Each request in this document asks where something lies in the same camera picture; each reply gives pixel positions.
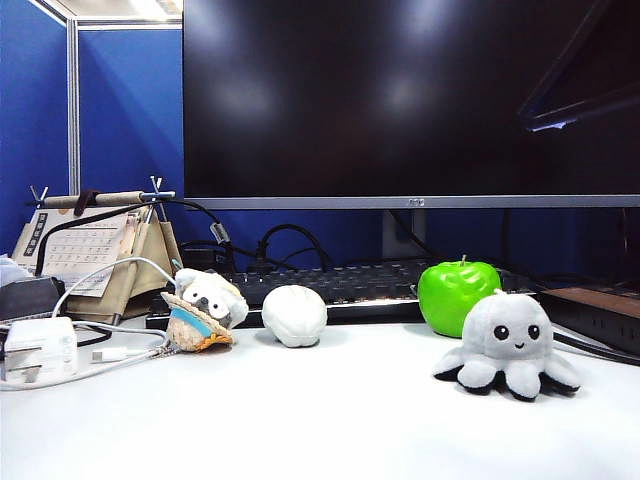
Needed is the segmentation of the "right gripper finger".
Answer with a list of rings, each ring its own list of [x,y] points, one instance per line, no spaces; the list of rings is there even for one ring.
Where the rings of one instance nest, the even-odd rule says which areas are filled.
[[[639,3],[595,1],[519,110],[529,131],[639,103]]]

